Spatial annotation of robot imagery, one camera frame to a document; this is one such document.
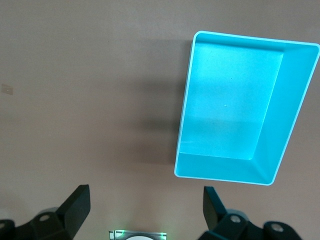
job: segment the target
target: table surface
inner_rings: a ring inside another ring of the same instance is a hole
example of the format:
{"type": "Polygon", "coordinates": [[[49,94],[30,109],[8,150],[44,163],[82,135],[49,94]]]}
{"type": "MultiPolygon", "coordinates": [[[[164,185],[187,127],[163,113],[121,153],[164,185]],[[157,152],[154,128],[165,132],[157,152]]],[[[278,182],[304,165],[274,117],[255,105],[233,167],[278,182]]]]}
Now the table surface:
{"type": "Polygon", "coordinates": [[[194,34],[320,43],[319,12],[317,0],[1,1],[0,219],[23,224],[89,184],[76,240],[114,229],[193,240],[214,186],[260,227],[319,238],[319,66],[273,185],[174,175],[194,34]]]}

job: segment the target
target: green light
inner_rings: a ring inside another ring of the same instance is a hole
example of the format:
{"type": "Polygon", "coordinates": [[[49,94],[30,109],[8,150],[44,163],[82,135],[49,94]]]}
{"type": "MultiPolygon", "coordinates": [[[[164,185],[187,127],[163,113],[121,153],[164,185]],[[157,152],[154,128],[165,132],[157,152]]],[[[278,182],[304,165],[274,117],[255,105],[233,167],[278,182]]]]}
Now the green light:
{"type": "Polygon", "coordinates": [[[121,233],[118,233],[117,234],[117,237],[120,237],[120,236],[122,236],[124,233],[125,233],[125,230],[119,230],[119,231],[117,231],[117,232],[120,232],[120,231],[122,231],[121,233]]]}
{"type": "Polygon", "coordinates": [[[167,236],[164,236],[164,232],[161,232],[161,238],[163,239],[163,240],[166,240],[167,239],[167,236]]]}

